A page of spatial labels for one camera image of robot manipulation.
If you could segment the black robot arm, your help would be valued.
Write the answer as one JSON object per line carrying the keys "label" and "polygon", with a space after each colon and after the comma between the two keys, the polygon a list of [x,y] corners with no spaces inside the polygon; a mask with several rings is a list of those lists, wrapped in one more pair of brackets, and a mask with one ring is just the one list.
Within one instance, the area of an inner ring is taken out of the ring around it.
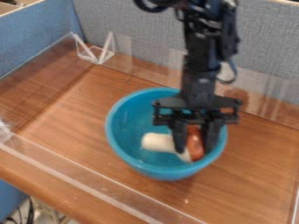
{"label": "black robot arm", "polygon": [[232,64],[239,52],[237,0],[133,0],[136,7],[149,13],[172,8],[183,23],[185,51],[180,91],[153,102],[153,124],[172,130],[173,146],[183,153],[187,127],[201,128],[203,149],[211,151],[224,125],[239,122],[243,101],[215,94],[221,64]]}

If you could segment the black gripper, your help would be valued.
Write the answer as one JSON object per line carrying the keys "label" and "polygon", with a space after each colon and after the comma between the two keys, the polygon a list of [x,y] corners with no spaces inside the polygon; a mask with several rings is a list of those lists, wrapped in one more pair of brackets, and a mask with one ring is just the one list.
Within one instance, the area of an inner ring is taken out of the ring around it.
{"label": "black gripper", "polygon": [[215,94],[219,71],[220,67],[199,71],[185,66],[179,93],[153,102],[153,124],[172,126],[177,153],[184,153],[187,124],[201,125],[204,152],[209,153],[219,141],[223,125],[239,122],[243,101]]}

